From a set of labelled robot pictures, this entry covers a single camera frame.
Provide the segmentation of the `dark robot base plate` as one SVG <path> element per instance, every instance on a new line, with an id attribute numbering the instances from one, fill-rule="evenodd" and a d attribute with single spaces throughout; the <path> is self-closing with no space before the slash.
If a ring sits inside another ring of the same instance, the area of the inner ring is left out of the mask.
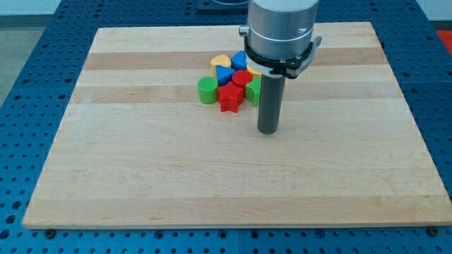
<path id="1" fill-rule="evenodd" d="M 248 0 L 195 0 L 196 10 L 200 12 L 246 11 Z"/>

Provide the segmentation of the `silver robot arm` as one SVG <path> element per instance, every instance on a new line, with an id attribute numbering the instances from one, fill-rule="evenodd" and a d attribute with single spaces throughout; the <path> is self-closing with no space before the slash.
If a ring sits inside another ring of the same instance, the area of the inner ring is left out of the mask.
<path id="1" fill-rule="evenodd" d="M 319 0 L 250 0 L 239 34 L 263 58 L 293 59 L 311 44 L 318 6 Z"/>

